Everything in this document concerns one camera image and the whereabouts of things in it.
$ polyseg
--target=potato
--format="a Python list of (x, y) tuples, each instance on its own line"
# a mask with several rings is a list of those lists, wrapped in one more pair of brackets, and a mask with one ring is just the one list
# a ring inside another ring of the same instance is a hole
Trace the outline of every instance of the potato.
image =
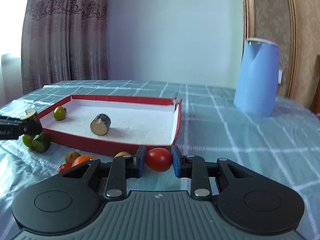
[(70, 151), (67, 153), (66, 157), (64, 158), (66, 160), (66, 163), (72, 164), (76, 158), (80, 156), (79, 153), (75, 151)]

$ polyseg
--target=table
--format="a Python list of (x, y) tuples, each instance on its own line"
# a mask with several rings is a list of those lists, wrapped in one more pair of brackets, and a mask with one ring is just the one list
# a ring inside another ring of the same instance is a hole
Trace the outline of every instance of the table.
[[(233, 106), (234, 93), (227, 88), (154, 81), (63, 81), (12, 101), (0, 114), (18, 117), (30, 107), (41, 111), (69, 94), (181, 98), (183, 119), (177, 145), (183, 154), (210, 162), (225, 157), (293, 188), (305, 202), (298, 231), (308, 240), (319, 240), (320, 121), (285, 98), (277, 98), (271, 117), (246, 114)], [(21, 139), (0, 142), (0, 240), (12, 239), (19, 231), (10, 208), (14, 196), (56, 174), (69, 150), (52, 144), (39, 154), (27, 149)], [(214, 179), (211, 184), (212, 193), (217, 194)], [(163, 173), (146, 168), (141, 179), (128, 179), (127, 186), (128, 190), (186, 190), (190, 181), (176, 178), (173, 168)]]

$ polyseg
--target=zucchini piece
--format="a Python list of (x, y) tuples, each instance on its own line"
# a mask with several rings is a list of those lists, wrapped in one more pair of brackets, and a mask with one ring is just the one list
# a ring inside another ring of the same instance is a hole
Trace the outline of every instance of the zucchini piece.
[(38, 117), (38, 113), (33, 108), (28, 108), (25, 110), (26, 114), (20, 117), (20, 120), (26, 120), (28, 122), (37, 122), (40, 123), (40, 119)]
[(111, 120), (106, 114), (98, 114), (90, 124), (91, 131), (96, 135), (105, 135), (111, 125)]
[(33, 148), (40, 153), (44, 153), (50, 146), (51, 136), (47, 133), (36, 135), (32, 141)]

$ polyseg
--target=wooden chair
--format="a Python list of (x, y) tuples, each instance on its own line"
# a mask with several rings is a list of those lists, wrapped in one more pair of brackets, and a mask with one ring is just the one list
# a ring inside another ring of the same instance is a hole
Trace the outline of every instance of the wooden chair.
[(310, 110), (315, 114), (320, 114), (320, 55), (317, 57), (318, 60), (318, 71), (319, 71), (319, 83), (315, 93), (315, 97), (311, 103)]

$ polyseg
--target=electric kettle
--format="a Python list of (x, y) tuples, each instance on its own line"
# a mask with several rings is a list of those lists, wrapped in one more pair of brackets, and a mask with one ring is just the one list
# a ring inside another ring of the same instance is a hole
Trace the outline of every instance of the electric kettle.
[(265, 39), (248, 38), (244, 44), (234, 105), (259, 116), (273, 112), (279, 75), (279, 46)]

